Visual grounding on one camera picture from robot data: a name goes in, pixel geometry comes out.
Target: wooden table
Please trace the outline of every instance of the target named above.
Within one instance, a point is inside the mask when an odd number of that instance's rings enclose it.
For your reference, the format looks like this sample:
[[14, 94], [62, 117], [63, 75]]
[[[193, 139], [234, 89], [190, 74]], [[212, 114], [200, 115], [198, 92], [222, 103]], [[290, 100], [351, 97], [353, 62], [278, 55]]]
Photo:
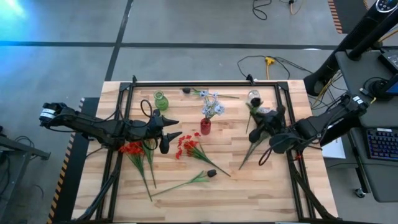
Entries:
[[[289, 80], [289, 90], [294, 106], [296, 120], [312, 115], [302, 80]], [[97, 117], [106, 118], [116, 107], [120, 82], [105, 82], [99, 100]], [[262, 167], [258, 166], [261, 154], [269, 147], [264, 141], [238, 170], [250, 142], [245, 134], [249, 111], [245, 105], [247, 94], [252, 89], [259, 90], [264, 107], [275, 109], [275, 92], [266, 86], [239, 87], [203, 87], [211, 93], [238, 96], [239, 99], [220, 98], [225, 114], [215, 116], [211, 122], [211, 133], [201, 138], [208, 157], [231, 177], [218, 172], [208, 183], [190, 184], [179, 189], [160, 194], [151, 202], [137, 169], [124, 156], [120, 175], [114, 222], [266, 222], [297, 221], [287, 159], [285, 154], [273, 153]], [[169, 99], [169, 108], [162, 112], [170, 119], [179, 120], [179, 124], [165, 128], [165, 133], [183, 131], [193, 134], [199, 131], [199, 122], [203, 118], [203, 101], [199, 96], [184, 95], [179, 87], [134, 88], [130, 118], [147, 121], [140, 109], [142, 99], [154, 104], [153, 93], [162, 90]], [[254, 128], [252, 121], [249, 130]], [[190, 180], [201, 170], [212, 166], [192, 157], [183, 156], [176, 160], [177, 142], [170, 144], [168, 154], [155, 151], [154, 173], [157, 189], [154, 188], [149, 166], [146, 177], [152, 194]], [[88, 153], [99, 148], [97, 142], [90, 143]], [[103, 176], [106, 150], [99, 151], [87, 158], [76, 198], [73, 218], [79, 217], [90, 205], [100, 190]], [[334, 216], [337, 216], [328, 175], [318, 149], [307, 148], [304, 151], [310, 186], [319, 201]], [[300, 191], [306, 216], [307, 209], [304, 194]], [[104, 215], [108, 211], [109, 200], [105, 201]]]

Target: yellow connector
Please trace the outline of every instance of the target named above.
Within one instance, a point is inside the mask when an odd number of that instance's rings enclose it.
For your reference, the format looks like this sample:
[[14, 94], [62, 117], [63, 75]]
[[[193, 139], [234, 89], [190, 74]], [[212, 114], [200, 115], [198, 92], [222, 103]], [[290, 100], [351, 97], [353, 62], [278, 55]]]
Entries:
[[275, 62], [275, 59], [270, 58], [270, 57], [266, 57], [266, 63], [267, 63], [267, 68], [266, 68], [266, 75], [267, 75], [267, 80], [269, 80], [269, 66], [272, 65]]

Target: concrete floor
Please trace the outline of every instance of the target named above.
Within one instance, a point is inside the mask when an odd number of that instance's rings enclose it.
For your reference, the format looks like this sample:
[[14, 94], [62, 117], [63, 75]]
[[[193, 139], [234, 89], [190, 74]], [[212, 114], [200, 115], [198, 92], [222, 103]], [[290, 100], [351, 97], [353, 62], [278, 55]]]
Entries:
[[[36, 42], [115, 42], [127, 0], [0, 0], [0, 40]], [[267, 21], [251, 12], [250, 0], [135, 0], [123, 42], [336, 45], [338, 34], [327, 1], [307, 0], [296, 16], [274, 1], [264, 10]], [[388, 40], [398, 45], [398, 37]], [[0, 47], [0, 124], [14, 138], [30, 137], [37, 148], [52, 153], [33, 160], [19, 194], [6, 211], [10, 223], [44, 223], [58, 180], [69, 134], [39, 127], [45, 102], [61, 101], [77, 108], [82, 97], [98, 97], [112, 47]], [[144, 49], [121, 48], [111, 80], [242, 80], [236, 62], [246, 55], [280, 56], [316, 70], [330, 50], [280, 49]], [[242, 63], [245, 73], [264, 79], [261, 59]], [[288, 66], [291, 78], [307, 74]], [[272, 79], [286, 79], [278, 65]], [[337, 87], [344, 88], [343, 79]], [[331, 89], [335, 97], [342, 91]], [[395, 223], [398, 203], [377, 203], [352, 194], [359, 187], [354, 170], [328, 171], [338, 212], [345, 220]], [[44, 197], [38, 188], [44, 190]]]

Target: keyboard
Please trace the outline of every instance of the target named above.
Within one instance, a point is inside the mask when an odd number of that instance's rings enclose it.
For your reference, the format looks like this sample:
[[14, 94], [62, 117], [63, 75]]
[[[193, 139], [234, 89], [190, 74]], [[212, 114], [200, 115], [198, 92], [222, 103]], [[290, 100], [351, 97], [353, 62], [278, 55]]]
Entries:
[[367, 129], [370, 159], [398, 161], [398, 130]]

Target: green vase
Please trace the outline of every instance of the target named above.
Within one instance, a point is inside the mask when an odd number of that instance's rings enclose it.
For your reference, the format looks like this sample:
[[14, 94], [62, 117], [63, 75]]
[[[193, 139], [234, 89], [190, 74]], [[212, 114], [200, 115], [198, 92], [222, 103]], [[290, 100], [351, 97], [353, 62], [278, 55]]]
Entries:
[[155, 98], [155, 106], [159, 110], [163, 111], [169, 107], [169, 101], [167, 100], [166, 96], [164, 96], [162, 91], [156, 91], [154, 93]]

